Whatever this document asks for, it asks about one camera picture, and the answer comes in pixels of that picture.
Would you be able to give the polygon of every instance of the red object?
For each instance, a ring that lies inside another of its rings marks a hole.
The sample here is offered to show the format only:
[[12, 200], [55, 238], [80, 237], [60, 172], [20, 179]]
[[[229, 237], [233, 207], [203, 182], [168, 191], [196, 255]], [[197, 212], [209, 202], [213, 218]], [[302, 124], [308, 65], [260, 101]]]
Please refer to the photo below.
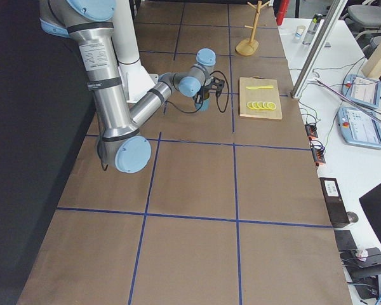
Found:
[[281, 4], [279, 5], [279, 10], [277, 14], [277, 25], [281, 25], [282, 21], [284, 21], [286, 11], [288, 11], [288, 5], [290, 5], [290, 0], [282, 0]]

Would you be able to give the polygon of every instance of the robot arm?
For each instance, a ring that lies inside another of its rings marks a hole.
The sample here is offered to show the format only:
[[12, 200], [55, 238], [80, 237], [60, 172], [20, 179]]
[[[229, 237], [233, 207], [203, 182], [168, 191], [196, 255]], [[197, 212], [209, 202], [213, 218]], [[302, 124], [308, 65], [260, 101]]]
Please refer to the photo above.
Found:
[[[102, 163], [121, 172], [141, 170], [150, 158], [151, 148], [148, 140], [139, 135], [140, 126], [174, 91], [196, 97], [202, 86], [209, 88], [214, 52], [199, 51], [189, 72], [163, 74], [130, 110], [123, 85], [129, 82], [129, 72], [139, 71], [142, 66], [128, 0], [117, 4], [115, 0], [40, 0], [40, 10], [45, 32], [70, 37], [79, 45], [89, 78], [88, 89], [95, 95], [102, 125], [98, 140]], [[125, 68], [122, 77], [115, 53]]]

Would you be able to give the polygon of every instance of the office chair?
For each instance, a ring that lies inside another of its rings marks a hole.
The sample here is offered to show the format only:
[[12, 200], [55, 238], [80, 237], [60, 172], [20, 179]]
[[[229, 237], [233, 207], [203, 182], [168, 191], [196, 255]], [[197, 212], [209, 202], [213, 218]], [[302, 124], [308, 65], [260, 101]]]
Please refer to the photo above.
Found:
[[378, 1], [378, 6], [371, 5], [374, 2], [365, 0], [362, 4], [351, 5], [347, 9], [347, 14], [341, 18], [342, 20], [349, 18], [364, 29], [356, 36], [357, 41], [365, 34], [381, 34], [381, 0]]

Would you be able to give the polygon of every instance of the white desk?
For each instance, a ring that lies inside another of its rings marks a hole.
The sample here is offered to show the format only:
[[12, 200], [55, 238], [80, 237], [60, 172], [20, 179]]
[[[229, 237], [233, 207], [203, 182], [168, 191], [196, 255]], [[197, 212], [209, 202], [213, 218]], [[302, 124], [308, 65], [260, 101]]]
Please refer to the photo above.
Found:
[[[302, 40], [296, 41], [294, 33], [298, 25], [305, 25], [307, 27], [309, 22], [309, 19], [285, 18], [282, 26], [279, 27], [282, 44], [294, 83], [300, 73], [299, 70], [294, 69], [302, 68], [311, 48], [311, 46], [304, 46]], [[337, 22], [327, 41], [330, 42], [331, 47], [322, 50], [314, 65], [315, 68], [343, 67], [355, 63], [364, 56], [343, 21]], [[361, 74], [360, 67], [365, 63], [366, 60], [360, 60], [351, 69], [351, 73]], [[343, 69], [316, 70], [316, 72], [319, 73], [320, 79], [326, 84], [335, 85], [342, 83], [344, 76], [350, 68], [351, 66]], [[334, 89], [340, 91], [341, 86], [334, 86]], [[322, 87], [308, 85], [300, 101], [317, 111], [318, 118], [321, 120], [317, 124], [319, 140], [323, 144], [326, 144], [327, 133], [331, 128], [333, 118], [340, 105], [339, 98]], [[313, 110], [306, 109], [310, 114], [314, 115]], [[381, 102], [377, 111], [381, 112]], [[381, 151], [347, 145], [340, 135], [335, 121], [326, 146], [325, 158], [326, 164], [319, 167], [317, 171], [318, 176], [336, 178], [346, 210], [355, 212], [359, 217], [359, 222], [345, 229], [351, 230], [358, 248], [378, 247], [381, 250], [381, 244], [367, 221], [359, 202], [359, 198], [362, 195], [381, 183]], [[353, 304], [362, 304], [359, 301], [360, 298], [357, 295], [356, 289], [350, 287], [350, 291]], [[372, 299], [368, 301], [368, 304], [374, 304], [374, 302], [375, 300]]]

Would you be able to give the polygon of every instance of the plastic bottle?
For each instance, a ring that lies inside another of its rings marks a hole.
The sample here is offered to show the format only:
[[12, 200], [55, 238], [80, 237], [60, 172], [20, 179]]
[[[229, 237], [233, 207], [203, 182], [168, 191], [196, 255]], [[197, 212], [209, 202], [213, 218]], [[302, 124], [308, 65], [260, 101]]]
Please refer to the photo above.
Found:
[[313, 37], [315, 37], [316, 31], [318, 30], [320, 20], [322, 20], [323, 16], [322, 14], [315, 14], [313, 16], [313, 19], [311, 21], [311, 24], [309, 25], [309, 28], [307, 29], [303, 44], [309, 46], [312, 43]]

